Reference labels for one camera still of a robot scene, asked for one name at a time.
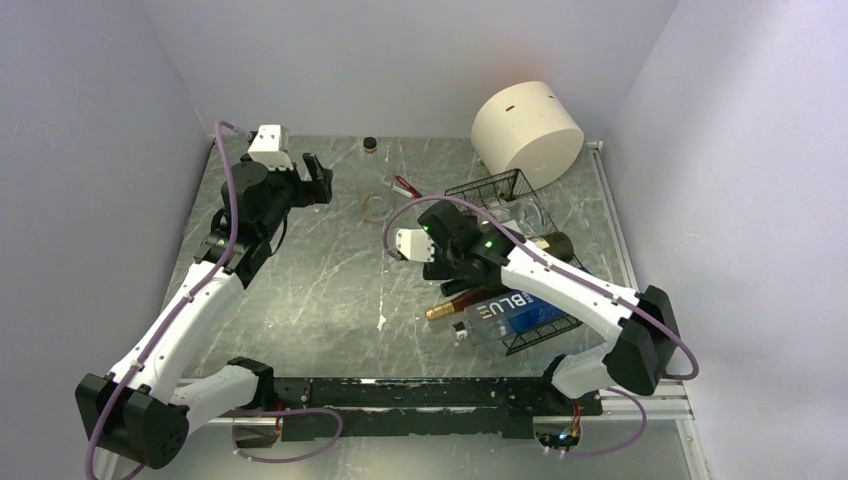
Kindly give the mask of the cream cylindrical appliance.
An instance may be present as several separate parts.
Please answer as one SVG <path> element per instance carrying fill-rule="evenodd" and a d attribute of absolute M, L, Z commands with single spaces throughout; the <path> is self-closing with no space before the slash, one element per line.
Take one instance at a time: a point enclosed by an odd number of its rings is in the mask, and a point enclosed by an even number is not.
<path fill-rule="evenodd" d="M 551 88 L 527 81 L 496 93 L 478 111 L 471 143 L 493 175 L 518 169 L 538 190 L 561 177 L 585 141 Z"/>

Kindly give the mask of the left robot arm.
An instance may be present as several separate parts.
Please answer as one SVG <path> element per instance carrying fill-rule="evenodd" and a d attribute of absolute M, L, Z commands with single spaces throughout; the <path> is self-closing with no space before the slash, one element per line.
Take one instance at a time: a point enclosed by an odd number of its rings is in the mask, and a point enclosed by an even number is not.
<path fill-rule="evenodd" d="M 136 346 L 107 374 L 86 375 L 75 399 L 89 439 L 100 449 L 160 469 L 188 436 L 236 409 L 261 416 L 282 402 L 272 367 L 245 357 L 193 386 L 179 380 L 212 324 L 246 291 L 276 252 L 294 208 L 327 204 L 333 172 L 305 153 L 309 173 L 271 168 L 243 156 L 225 166 L 223 206 L 197 249 L 182 286 Z"/>

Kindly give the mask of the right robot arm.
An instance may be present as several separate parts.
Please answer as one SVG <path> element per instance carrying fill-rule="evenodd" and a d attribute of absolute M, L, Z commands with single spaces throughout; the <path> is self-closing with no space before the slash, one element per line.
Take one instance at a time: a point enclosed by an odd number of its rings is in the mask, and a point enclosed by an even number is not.
<path fill-rule="evenodd" d="M 417 222 L 436 248 L 442 275 L 526 292 L 601 336 L 601 344 L 563 356 L 541 385 L 540 402 L 548 412 L 565 413 L 578 397 L 608 387 L 655 393 L 680 346 L 663 290 L 650 286 L 638 292 L 609 283 L 546 253 L 485 211 L 479 214 L 487 222 L 480 224 L 464 213 L 465 201 L 431 200 Z"/>

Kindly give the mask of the black capped clear bottle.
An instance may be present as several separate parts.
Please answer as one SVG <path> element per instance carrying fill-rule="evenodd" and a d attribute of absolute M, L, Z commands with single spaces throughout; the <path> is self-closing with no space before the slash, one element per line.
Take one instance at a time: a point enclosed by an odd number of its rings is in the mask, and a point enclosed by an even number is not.
<path fill-rule="evenodd" d="M 381 150 L 375 137 L 365 137 L 362 147 L 359 195 L 363 216 L 368 221 L 383 222 L 393 211 L 390 176 L 393 165 L 388 151 Z"/>

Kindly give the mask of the blue labelled clear bottle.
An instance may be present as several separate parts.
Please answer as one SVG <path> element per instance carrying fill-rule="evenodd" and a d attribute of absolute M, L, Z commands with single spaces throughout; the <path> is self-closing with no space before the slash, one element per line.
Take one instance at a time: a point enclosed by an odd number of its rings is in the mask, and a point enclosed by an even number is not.
<path fill-rule="evenodd" d="M 567 318 L 556 306 L 522 290 L 484 300 L 456 313 L 452 328 L 458 340 L 475 346 L 507 340 L 554 320 Z"/>

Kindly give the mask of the white marker pen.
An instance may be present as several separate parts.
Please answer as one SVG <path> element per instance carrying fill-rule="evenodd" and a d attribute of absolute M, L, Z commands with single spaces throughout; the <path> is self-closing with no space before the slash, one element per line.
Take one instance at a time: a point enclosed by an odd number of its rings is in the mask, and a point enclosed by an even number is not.
<path fill-rule="evenodd" d="M 393 186 L 390 187 L 390 190 L 392 192 L 398 194 L 398 195 L 405 197 L 405 198 L 414 199 L 414 195 L 401 186 L 393 185 Z"/>

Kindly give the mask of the red utility knife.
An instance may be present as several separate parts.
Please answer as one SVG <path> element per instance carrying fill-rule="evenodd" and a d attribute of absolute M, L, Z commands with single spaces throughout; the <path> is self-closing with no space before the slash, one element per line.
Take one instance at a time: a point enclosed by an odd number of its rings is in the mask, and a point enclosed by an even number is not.
<path fill-rule="evenodd" d="M 404 179 L 400 175 L 396 175 L 394 178 L 394 185 L 401 186 L 411 192 L 414 195 L 414 199 L 421 198 L 422 194 L 416 190 L 406 179 Z"/>

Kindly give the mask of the dark wine bottle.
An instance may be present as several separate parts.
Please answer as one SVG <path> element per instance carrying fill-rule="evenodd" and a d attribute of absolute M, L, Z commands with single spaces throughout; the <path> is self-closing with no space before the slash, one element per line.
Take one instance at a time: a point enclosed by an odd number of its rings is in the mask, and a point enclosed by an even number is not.
<path fill-rule="evenodd" d="M 535 237 L 531 239 L 531 242 L 546 253 L 564 262 L 571 262 L 575 259 L 573 244 L 570 238 L 563 232 L 553 232 Z M 491 287 L 470 280 L 450 280 L 440 285 L 440 291 L 444 297 L 451 297 L 475 288 L 482 289 L 485 292 L 494 292 L 495 294 L 498 294 L 503 289 L 502 286 Z"/>

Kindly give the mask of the gold capped amber wine bottle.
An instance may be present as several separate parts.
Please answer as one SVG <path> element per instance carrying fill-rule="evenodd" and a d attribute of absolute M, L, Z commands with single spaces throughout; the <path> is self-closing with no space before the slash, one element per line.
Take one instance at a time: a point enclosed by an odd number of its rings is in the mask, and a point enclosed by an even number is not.
<path fill-rule="evenodd" d="M 496 298 L 510 291 L 511 289 L 508 287 L 487 288 L 485 286 L 476 286 L 457 295 L 451 300 L 431 307 L 426 311 L 425 317 L 428 321 L 435 321 L 462 312 L 471 305 L 484 300 Z"/>

